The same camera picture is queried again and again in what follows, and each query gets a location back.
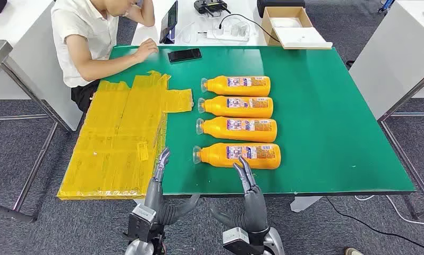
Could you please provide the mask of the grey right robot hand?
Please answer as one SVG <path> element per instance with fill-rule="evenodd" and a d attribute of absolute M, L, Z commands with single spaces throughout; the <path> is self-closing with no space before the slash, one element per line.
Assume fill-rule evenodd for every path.
<path fill-rule="evenodd" d="M 249 163 L 242 156 L 239 156 L 239 161 L 239 164 L 233 163 L 233 167 L 242 182 L 244 212 L 238 216 L 229 216 L 219 211 L 215 205 L 209 206 L 210 212 L 216 220 L 229 228 L 239 227 L 250 233 L 264 232 L 269 229 L 264 195 L 256 184 Z"/>

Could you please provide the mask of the person's right hand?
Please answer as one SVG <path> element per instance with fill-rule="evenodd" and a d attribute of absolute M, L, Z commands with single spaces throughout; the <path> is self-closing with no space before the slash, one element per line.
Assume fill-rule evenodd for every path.
<path fill-rule="evenodd" d="M 158 53 L 159 49 L 155 41 L 151 38 L 140 44 L 137 51 L 132 54 L 135 64 L 144 62 L 151 54 Z"/>

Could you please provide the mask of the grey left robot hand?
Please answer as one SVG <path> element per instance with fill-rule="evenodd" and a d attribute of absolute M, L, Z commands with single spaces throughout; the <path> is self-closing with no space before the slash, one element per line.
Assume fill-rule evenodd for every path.
<path fill-rule="evenodd" d="M 163 176 L 168 164 L 170 150 L 166 147 L 158 156 L 157 164 L 152 178 L 149 181 L 145 197 L 145 206 L 156 212 L 155 223 L 162 225 L 172 225 L 181 217 L 192 211 L 198 204 L 200 194 L 193 194 L 190 199 L 180 206 L 173 206 L 166 203 L 163 197 Z"/>

